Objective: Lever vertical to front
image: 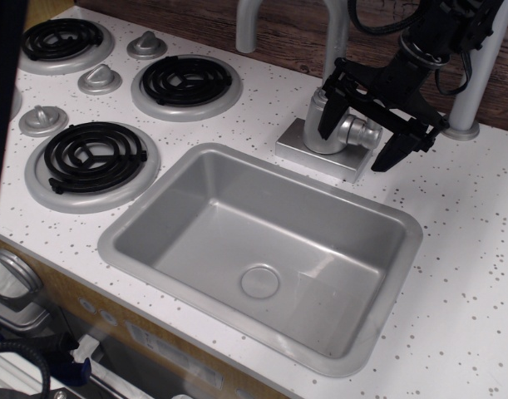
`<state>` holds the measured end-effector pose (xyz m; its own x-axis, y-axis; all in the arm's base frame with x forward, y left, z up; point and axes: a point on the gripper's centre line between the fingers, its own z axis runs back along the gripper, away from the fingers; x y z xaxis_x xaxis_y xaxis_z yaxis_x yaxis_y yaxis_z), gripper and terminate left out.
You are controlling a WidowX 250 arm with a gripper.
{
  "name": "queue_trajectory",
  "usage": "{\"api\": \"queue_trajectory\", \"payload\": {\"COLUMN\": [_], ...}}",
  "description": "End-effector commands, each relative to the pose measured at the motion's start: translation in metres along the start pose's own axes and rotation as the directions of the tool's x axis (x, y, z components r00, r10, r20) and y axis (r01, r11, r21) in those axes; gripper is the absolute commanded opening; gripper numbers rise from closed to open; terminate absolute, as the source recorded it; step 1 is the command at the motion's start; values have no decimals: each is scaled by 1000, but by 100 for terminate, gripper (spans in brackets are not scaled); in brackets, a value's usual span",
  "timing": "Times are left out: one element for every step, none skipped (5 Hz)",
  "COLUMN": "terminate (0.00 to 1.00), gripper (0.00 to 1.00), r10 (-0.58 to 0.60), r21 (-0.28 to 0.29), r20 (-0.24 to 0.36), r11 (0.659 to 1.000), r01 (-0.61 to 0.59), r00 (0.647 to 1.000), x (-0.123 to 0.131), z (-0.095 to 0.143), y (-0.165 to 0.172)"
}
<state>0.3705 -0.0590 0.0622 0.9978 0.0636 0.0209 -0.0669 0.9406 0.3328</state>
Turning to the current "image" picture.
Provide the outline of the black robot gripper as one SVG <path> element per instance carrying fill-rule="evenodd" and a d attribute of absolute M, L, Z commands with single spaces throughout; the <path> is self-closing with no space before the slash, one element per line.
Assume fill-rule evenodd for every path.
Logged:
<path fill-rule="evenodd" d="M 339 57 L 324 82 L 328 98 L 318 132 L 328 140 L 352 107 L 387 128 L 393 136 L 376 160 L 372 171 L 386 172 L 410 155 L 420 140 L 449 124 L 423 97 L 420 89 L 432 69 L 400 50 L 383 67 L 371 67 Z"/>

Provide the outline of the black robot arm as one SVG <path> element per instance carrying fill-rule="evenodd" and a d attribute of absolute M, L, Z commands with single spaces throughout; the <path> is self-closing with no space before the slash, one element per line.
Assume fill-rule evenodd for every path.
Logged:
<path fill-rule="evenodd" d="M 492 35 L 501 4 L 422 1 L 400 22 L 367 27 L 358 19 L 356 2 L 348 2 L 349 18 L 359 31 L 372 36 L 398 32 L 399 49 L 383 67 L 336 59 L 334 72 L 323 85 L 328 101 L 318 124 L 320 137 L 328 140 L 344 112 L 353 108 L 392 133 L 372 170 L 385 172 L 414 151 L 428 151 L 449 124 L 420 89 L 429 76 L 441 75 L 453 54 L 460 55 L 466 80 L 471 80 L 469 53 L 481 50 L 483 41 Z"/>

